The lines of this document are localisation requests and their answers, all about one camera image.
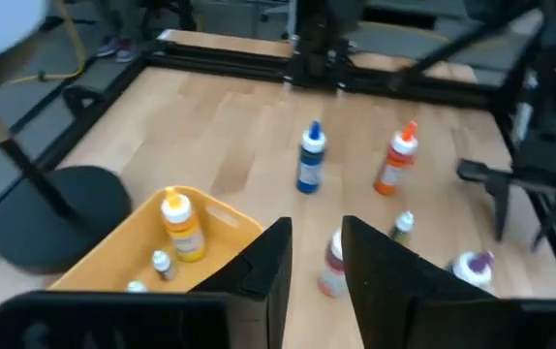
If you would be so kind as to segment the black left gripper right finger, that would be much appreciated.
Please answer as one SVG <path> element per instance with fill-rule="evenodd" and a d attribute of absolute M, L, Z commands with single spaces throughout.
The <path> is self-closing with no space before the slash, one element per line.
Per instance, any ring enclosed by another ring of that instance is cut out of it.
<path fill-rule="evenodd" d="M 345 273 L 365 349 L 512 349 L 513 308 L 361 219 L 342 223 Z"/>

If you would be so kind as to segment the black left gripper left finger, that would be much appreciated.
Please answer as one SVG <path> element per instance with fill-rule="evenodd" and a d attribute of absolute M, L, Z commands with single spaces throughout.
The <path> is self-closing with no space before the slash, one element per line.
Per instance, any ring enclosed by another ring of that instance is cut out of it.
<path fill-rule="evenodd" d="M 292 280 L 293 222 L 277 219 L 193 288 L 226 293 L 228 349 L 282 349 Z"/>

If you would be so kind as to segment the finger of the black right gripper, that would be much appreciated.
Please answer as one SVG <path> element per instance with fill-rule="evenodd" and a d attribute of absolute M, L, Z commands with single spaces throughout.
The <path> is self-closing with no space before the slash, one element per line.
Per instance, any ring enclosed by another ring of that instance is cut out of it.
<path fill-rule="evenodd" d="M 540 243 L 547 237 L 549 233 L 553 231 L 555 225 L 556 225 L 556 201 L 553 203 L 549 214 L 545 216 L 544 221 L 541 223 L 541 228 L 533 240 L 532 243 L 533 250 L 537 250 L 539 248 Z"/>
<path fill-rule="evenodd" d="M 493 182 L 495 239 L 502 240 L 507 221 L 510 197 L 510 183 L 506 179 L 496 179 Z"/>

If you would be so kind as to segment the small dropper bottle green label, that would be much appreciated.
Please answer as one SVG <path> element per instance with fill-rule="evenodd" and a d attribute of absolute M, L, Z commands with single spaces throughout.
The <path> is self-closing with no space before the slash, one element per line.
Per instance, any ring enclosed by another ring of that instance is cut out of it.
<path fill-rule="evenodd" d="M 389 232 L 389 237 L 398 243 L 405 244 L 410 237 L 414 225 L 414 215 L 408 210 L 404 211 L 395 219 L 394 225 Z"/>

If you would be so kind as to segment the large yellow food coloring bottle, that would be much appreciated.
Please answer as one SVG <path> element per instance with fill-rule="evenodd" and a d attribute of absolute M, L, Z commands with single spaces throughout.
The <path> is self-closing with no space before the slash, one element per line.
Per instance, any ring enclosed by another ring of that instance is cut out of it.
<path fill-rule="evenodd" d="M 161 211 L 177 258 L 188 263 L 202 259 L 206 251 L 204 233 L 191 200 L 167 187 Z"/>

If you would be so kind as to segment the large orange food coloring bottle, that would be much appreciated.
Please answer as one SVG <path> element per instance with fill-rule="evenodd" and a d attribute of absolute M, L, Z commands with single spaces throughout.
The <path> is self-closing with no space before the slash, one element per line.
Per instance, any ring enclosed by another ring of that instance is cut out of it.
<path fill-rule="evenodd" d="M 413 164 L 417 147 L 417 124 L 410 121 L 388 143 L 386 157 L 374 182 L 374 189 L 379 194 L 393 194 L 401 175 Z"/>

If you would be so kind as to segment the large blue food coloring bottle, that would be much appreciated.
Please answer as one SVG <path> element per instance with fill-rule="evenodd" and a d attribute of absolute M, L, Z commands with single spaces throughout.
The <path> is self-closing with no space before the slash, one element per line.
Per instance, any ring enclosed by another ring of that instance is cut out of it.
<path fill-rule="evenodd" d="M 322 166 L 326 137 L 322 124 L 315 120 L 303 132 L 296 172 L 296 188 L 305 194 L 312 194 L 322 183 Z"/>

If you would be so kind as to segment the yellow plastic basket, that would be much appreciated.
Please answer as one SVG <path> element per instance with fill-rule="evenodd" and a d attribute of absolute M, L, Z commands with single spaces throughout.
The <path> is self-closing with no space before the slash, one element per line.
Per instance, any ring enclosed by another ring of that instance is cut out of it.
<path fill-rule="evenodd" d="M 166 232 L 160 205 L 162 190 L 154 193 L 79 262 L 55 281 L 51 291 L 125 292 L 140 281 L 150 292 L 182 293 L 237 257 L 263 233 L 251 217 L 202 191 L 178 186 L 191 199 L 204 232 L 206 254 L 194 263 L 180 262 Z M 163 250 L 174 261 L 174 278 L 165 281 L 151 263 L 154 251 Z"/>

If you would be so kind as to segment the person's shoe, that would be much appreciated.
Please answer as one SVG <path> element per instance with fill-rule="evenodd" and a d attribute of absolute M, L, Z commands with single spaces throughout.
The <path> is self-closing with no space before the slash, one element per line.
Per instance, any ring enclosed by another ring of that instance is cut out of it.
<path fill-rule="evenodd" d="M 120 39 L 117 44 L 115 61 L 117 63 L 128 63 L 135 58 L 135 45 L 132 40 Z"/>
<path fill-rule="evenodd" d="M 95 56 L 96 57 L 106 57 L 113 55 L 117 52 L 118 48 L 118 38 L 113 36 L 105 37 L 100 46 L 98 47 Z"/>

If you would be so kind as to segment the person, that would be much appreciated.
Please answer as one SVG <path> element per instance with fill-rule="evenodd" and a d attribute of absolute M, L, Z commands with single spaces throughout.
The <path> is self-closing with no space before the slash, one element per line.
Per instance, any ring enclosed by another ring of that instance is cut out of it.
<path fill-rule="evenodd" d="M 102 23 L 112 35 L 139 39 L 140 0 L 91 0 Z"/>

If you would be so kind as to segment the black aluminium table frame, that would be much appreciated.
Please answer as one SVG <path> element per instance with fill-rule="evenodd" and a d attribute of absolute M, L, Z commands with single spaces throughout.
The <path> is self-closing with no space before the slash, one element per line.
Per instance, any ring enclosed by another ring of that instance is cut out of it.
<path fill-rule="evenodd" d="M 514 145 L 510 141 L 510 111 L 503 108 L 506 98 L 502 90 L 510 90 L 503 86 L 478 84 L 470 80 L 435 78 L 426 76 L 425 71 L 437 68 L 440 65 L 456 68 L 445 61 L 438 60 L 426 70 L 418 71 L 419 75 L 408 76 L 413 67 L 403 67 L 397 71 L 385 70 L 385 68 L 366 68 L 356 65 L 349 57 L 346 40 L 337 40 L 336 48 L 338 58 L 330 62 L 326 68 L 325 76 L 313 77 L 304 68 L 306 55 L 302 53 L 304 48 L 298 48 L 301 44 L 295 44 L 293 53 L 287 52 L 287 57 L 281 57 L 278 53 L 254 53 L 252 51 L 239 51 L 234 44 L 229 48 L 218 48 L 217 44 L 209 47 L 193 46 L 183 44 L 183 39 L 167 40 L 170 34 L 192 35 L 190 38 L 200 40 L 207 36 L 216 39 L 237 39 L 244 42 L 263 42 L 265 44 L 278 45 L 277 42 L 258 41 L 252 39 L 235 38 L 206 34 L 200 32 L 185 32 L 177 30 L 166 30 L 165 35 L 149 43 L 149 46 L 140 56 L 123 69 L 109 85 L 103 89 L 90 89 L 87 86 L 75 85 L 78 77 L 62 78 L 61 82 L 51 89 L 47 95 L 39 100 L 31 109 L 13 124 L 10 134 L 15 136 L 21 133 L 24 126 L 30 124 L 35 118 L 56 99 L 64 100 L 69 113 L 74 121 L 55 138 L 43 150 L 41 155 L 34 160 L 33 165 L 38 170 L 50 171 L 60 165 L 63 159 L 77 146 L 80 139 L 99 121 L 107 109 L 116 102 L 123 91 L 129 87 L 136 77 L 148 67 L 174 69 L 189 71 L 214 76 L 231 78 L 269 81 L 274 83 L 289 82 L 298 88 L 308 88 L 319 91 L 329 91 L 333 87 L 353 94 L 364 94 L 371 96 L 388 97 L 394 100 L 419 102 L 429 105 L 439 105 L 457 109 L 469 109 L 490 113 L 495 119 L 498 133 L 508 149 L 510 158 L 516 156 Z M 7 187 L 0 192 L 0 205 L 19 186 L 22 174 L 18 174 Z M 552 246 L 553 255 L 556 258 L 556 223 L 546 232 L 550 238 L 546 238 Z"/>

